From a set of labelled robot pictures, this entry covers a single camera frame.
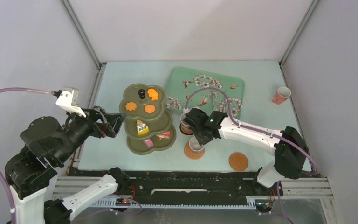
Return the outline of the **yellow smiley face coaster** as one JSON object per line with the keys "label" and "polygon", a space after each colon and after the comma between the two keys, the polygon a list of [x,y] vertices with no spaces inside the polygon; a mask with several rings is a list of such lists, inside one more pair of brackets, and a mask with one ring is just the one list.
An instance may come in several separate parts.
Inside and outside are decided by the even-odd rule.
{"label": "yellow smiley face coaster", "polygon": [[183,129],[180,129],[181,133],[184,135],[193,135],[193,132],[186,132]]}

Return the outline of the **orange-handled cup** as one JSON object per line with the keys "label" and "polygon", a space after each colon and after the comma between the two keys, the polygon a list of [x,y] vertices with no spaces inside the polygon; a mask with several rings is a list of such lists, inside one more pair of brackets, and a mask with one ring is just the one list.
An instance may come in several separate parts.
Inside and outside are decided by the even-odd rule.
{"label": "orange-handled cup", "polygon": [[190,125],[184,121],[185,117],[186,117],[186,114],[182,113],[180,116],[180,129],[183,129],[186,132],[192,132]]}

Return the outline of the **white cup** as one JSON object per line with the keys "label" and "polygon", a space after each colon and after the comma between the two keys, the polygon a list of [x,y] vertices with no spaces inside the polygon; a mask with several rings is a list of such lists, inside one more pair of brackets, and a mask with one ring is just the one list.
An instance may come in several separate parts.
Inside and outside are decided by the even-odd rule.
{"label": "white cup", "polygon": [[205,147],[197,141],[196,137],[192,137],[189,140],[189,147],[191,152],[196,154],[201,153],[205,149]]}

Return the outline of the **round cork coaster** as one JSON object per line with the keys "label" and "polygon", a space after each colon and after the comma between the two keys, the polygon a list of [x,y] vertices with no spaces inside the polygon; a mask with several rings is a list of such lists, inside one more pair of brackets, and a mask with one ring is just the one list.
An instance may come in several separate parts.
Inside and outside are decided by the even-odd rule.
{"label": "round cork coaster", "polygon": [[248,158],[242,153],[233,153],[229,157],[229,165],[234,171],[242,172],[249,166]]}
{"label": "round cork coaster", "polygon": [[198,151],[194,151],[190,147],[190,142],[187,142],[184,147],[184,154],[189,159],[198,160],[205,154],[205,148],[202,148],[201,150]]}

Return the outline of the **yellow toy cake slice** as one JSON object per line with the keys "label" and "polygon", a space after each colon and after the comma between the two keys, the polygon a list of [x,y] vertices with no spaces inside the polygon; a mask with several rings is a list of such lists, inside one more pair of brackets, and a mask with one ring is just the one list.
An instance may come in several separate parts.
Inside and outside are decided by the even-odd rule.
{"label": "yellow toy cake slice", "polygon": [[138,135],[149,133],[149,127],[141,120],[137,120],[137,133]]}

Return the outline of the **red striped toy cake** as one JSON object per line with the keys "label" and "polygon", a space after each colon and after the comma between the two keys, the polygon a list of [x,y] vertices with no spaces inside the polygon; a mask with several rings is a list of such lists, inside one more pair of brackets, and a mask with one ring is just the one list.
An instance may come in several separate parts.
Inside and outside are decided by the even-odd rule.
{"label": "red striped toy cake", "polygon": [[157,134],[156,137],[159,139],[159,140],[162,140],[162,139],[170,139],[170,136],[171,136],[171,131],[168,130],[168,131],[165,131],[164,133],[160,133],[160,134]]}

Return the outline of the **green three-tier serving stand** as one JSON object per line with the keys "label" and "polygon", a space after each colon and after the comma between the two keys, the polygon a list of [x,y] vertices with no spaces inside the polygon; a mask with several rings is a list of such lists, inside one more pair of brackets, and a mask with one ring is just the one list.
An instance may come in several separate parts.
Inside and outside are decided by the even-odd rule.
{"label": "green three-tier serving stand", "polygon": [[[159,93],[158,101],[151,101],[148,96],[148,89],[154,88]],[[127,146],[137,155],[147,155],[154,151],[164,151],[170,148],[176,140],[176,130],[173,126],[172,114],[165,106],[167,100],[166,91],[158,85],[132,84],[128,86],[123,93],[123,99],[120,102],[119,110],[126,114],[124,127],[127,134]],[[135,111],[127,111],[125,104],[135,102],[137,109]],[[156,107],[156,111],[148,114],[144,111],[144,107],[152,104]],[[137,120],[141,120],[149,127],[149,133],[138,135]],[[171,131],[170,139],[159,140],[156,135]],[[151,139],[154,143],[152,148],[148,148],[143,142]]]}

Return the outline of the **pink toy cake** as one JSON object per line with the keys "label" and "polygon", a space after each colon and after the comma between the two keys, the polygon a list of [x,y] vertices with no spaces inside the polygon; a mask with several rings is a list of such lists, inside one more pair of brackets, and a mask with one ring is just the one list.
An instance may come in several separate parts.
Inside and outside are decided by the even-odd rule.
{"label": "pink toy cake", "polygon": [[151,139],[146,139],[143,141],[145,143],[145,145],[148,147],[148,148],[152,148],[154,143]]}

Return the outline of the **orange toy fish pastry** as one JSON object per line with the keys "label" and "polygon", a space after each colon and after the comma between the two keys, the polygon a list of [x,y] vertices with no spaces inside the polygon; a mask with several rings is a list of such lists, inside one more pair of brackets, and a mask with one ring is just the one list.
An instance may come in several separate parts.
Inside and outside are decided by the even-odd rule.
{"label": "orange toy fish pastry", "polygon": [[149,88],[148,91],[148,96],[151,98],[151,101],[158,101],[159,100],[159,93],[154,89],[154,88]]}

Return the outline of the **orange cup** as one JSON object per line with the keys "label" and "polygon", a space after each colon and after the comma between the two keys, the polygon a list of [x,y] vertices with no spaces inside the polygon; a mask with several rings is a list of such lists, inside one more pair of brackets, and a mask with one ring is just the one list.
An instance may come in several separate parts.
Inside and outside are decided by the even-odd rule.
{"label": "orange cup", "polygon": [[291,96],[291,90],[288,87],[279,87],[272,99],[272,102],[280,105],[284,103]]}

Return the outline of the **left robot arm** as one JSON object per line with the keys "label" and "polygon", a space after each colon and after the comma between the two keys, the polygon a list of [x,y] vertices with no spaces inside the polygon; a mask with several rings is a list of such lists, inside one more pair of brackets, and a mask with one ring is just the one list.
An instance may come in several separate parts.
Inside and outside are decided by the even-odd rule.
{"label": "left robot arm", "polygon": [[5,165],[5,179],[14,203],[14,224],[69,224],[82,211],[104,196],[124,194],[128,176],[112,168],[94,184],[63,199],[46,200],[57,168],[89,137],[115,138],[125,121],[124,113],[108,113],[95,106],[83,114],[67,112],[62,125],[51,116],[30,123],[20,134],[23,149]]}

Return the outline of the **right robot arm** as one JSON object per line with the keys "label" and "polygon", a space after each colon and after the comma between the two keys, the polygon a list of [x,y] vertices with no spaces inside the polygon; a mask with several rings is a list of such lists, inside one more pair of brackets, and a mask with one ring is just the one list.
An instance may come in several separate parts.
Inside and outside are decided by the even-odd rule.
{"label": "right robot arm", "polygon": [[214,111],[207,115],[199,108],[185,109],[184,122],[190,126],[199,145],[215,139],[243,142],[265,150],[274,157],[259,169],[252,183],[253,191],[264,195],[278,181],[299,179],[303,173],[309,149],[300,133],[293,127],[284,130],[267,129],[241,122],[228,114]]}

